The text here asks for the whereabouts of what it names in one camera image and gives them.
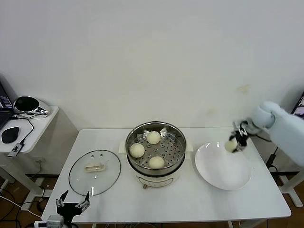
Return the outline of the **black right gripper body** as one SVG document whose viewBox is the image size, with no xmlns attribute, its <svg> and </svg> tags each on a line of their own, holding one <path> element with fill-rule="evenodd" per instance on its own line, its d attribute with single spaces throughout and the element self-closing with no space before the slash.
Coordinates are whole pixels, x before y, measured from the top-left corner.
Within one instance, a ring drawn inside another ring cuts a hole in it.
<svg viewBox="0 0 304 228">
<path fill-rule="evenodd" d="M 235 130 L 235 139 L 239 143 L 246 143 L 248 139 L 247 131 L 244 128 L 237 128 Z"/>
</svg>

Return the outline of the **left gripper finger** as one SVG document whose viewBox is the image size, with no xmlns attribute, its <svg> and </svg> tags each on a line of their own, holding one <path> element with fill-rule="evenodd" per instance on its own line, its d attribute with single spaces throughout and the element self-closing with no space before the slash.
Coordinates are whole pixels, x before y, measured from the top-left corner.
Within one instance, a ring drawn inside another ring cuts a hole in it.
<svg viewBox="0 0 304 228">
<path fill-rule="evenodd" d="M 90 206 L 90 191 L 85 196 L 85 200 L 76 205 L 76 208 L 80 210 L 86 210 Z"/>
<path fill-rule="evenodd" d="M 68 194 L 68 190 L 66 190 L 64 193 L 61 194 L 61 196 L 58 199 L 56 199 L 55 203 L 57 208 L 64 207 L 64 200 L 67 194 Z"/>
</svg>

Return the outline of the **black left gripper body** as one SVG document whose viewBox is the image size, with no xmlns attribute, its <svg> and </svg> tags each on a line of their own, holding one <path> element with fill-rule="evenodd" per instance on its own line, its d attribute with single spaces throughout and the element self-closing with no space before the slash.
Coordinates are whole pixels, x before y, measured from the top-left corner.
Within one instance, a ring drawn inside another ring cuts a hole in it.
<svg viewBox="0 0 304 228">
<path fill-rule="evenodd" d="M 57 206 L 57 214 L 63 217 L 64 223 L 71 223 L 74 216 L 82 213 L 82 209 L 77 205 L 77 203 L 64 203 L 64 206 Z"/>
</svg>

